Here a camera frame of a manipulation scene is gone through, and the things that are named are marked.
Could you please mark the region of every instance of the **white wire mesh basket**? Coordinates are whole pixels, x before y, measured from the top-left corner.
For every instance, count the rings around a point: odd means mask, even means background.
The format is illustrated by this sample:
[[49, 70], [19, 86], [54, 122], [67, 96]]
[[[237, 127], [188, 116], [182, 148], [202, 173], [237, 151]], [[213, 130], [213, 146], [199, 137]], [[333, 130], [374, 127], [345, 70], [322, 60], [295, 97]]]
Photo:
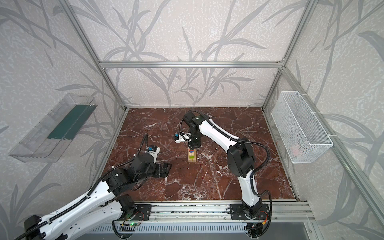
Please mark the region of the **white wire mesh basket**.
[[281, 92], [271, 115], [293, 163], [313, 162], [333, 146], [299, 92]]

